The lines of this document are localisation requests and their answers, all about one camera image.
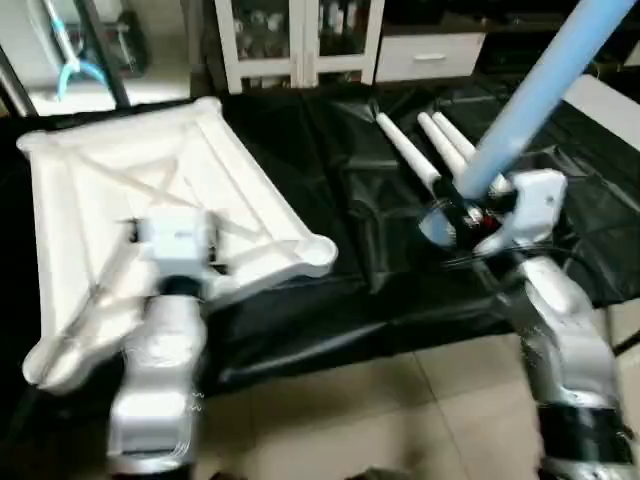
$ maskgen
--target glass cabinet door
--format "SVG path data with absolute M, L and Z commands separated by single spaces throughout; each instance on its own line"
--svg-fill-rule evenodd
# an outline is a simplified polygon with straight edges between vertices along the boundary
M 371 83 L 384 0 L 308 0 L 305 76 L 309 86 Z
M 300 0 L 215 0 L 231 93 L 299 86 L 304 4 Z

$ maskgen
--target drawer handle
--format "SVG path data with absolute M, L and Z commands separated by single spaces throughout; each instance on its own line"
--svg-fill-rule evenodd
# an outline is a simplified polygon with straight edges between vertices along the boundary
M 440 62 L 446 59 L 447 56 L 444 53 L 422 53 L 413 56 L 414 62 Z

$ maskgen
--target tiled floor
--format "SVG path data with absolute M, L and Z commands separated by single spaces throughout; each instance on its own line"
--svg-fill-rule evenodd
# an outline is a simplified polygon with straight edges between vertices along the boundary
M 640 301 L 615 308 L 618 336 Z M 263 384 L 208 402 L 196 478 L 340 480 L 370 466 L 417 480 L 534 480 L 538 437 L 517 339 L 492 337 Z M 620 360 L 640 430 L 640 347 Z M 60 478 L 98 479 L 104 428 L 72 432 Z

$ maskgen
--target metal pole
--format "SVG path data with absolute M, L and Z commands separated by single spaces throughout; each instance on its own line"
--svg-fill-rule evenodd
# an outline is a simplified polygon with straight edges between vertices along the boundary
M 635 0 L 582 0 L 478 145 L 455 182 L 465 198 L 486 194 L 507 170 L 633 7 Z
M 107 85 L 109 86 L 111 95 L 116 102 L 116 106 L 129 107 L 131 105 L 129 103 L 129 97 L 127 96 L 124 84 L 122 83 L 122 77 L 118 71 L 118 66 L 113 59 L 113 55 L 109 52 L 107 34 L 105 33 L 104 26 L 100 22 L 98 10 L 96 9 L 93 0 L 73 1 L 82 22 L 82 28 L 96 50 L 98 62 L 104 70 Z
M 0 47 L 0 84 L 9 96 L 10 105 L 21 116 L 37 117 L 38 112 L 31 102 L 29 94 L 22 85 L 22 82 L 16 75 L 9 58 L 5 55 L 4 50 Z

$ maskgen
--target white rod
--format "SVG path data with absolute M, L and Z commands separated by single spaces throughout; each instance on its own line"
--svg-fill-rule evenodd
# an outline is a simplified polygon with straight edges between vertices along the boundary
M 458 150 L 458 152 L 460 152 L 466 162 L 469 163 L 469 161 L 473 158 L 473 154 L 476 153 L 476 147 L 473 146 L 473 143 L 471 143 L 467 139 L 467 137 L 465 137 L 462 132 L 458 130 L 456 126 L 451 123 L 447 117 L 444 116 L 444 114 L 442 114 L 442 112 L 434 113 L 433 121 L 441 130 L 441 132 L 449 139 L 453 146 Z M 509 184 L 509 181 L 501 174 L 496 177 L 493 184 L 491 185 L 491 188 L 496 193 L 504 193 L 511 190 L 511 185 Z
M 422 112 L 418 115 L 418 123 L 427 134 L 431 143 L 436 147 L 438 153 L 447 164 L 454 178 L 458 178 L 467 169 L 467 162 L 454 144 L 438 128 L 429 115 Z
M 440 178 L 440 173 L 431 164 L 431 162 L 409 141 L 409 139 L 400 131 L 398 127 L 384 113 L 378 114 L 376 122 L 382 128 L 382 131 L 395 145 L 400 154 L 407 161 L 411 169 L 418 175 L 423 185 L 432 191 L 432 185 L 435 180 Z
M 453 143 L 453 145 L 458 149 L 465 160 L 467 162 L 471 160 L 473 154 L 476 153 L 476 147 L 473 146 L 473 143 L 467 140 L 467 137 L 465 137 L 462 132 L 458 130 L 447 117 L 444 116 L 442 112 L 434 113 L 433 121 L 436 122 L 438 128 L 440 128 L 440 130 L 442 130 L 442 133 L 444 133 L 449 141 Z

